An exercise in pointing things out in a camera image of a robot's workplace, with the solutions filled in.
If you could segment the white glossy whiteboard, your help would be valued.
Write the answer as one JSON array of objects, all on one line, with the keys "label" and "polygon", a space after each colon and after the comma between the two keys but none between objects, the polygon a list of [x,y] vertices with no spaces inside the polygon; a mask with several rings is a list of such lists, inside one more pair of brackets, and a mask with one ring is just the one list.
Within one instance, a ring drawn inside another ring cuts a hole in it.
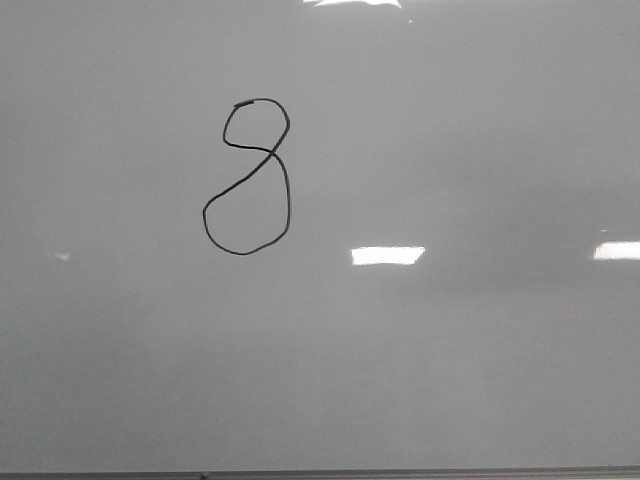
[{"label": "white glossy whiteboard", "polygon": [[1,468],[639,462],[635,1],[5,1]]}]

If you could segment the grey aluminium whiteboard frame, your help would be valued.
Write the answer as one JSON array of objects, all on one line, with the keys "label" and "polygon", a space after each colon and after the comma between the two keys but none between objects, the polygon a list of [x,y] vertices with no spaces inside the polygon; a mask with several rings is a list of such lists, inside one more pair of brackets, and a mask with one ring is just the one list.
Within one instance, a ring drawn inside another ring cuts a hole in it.
[{"label": "grey aluminium whiteboard frame", "polygon": [[637,479],[639,467],[471,469],[246,470],[157,472],[4,472],[3,479]]}]

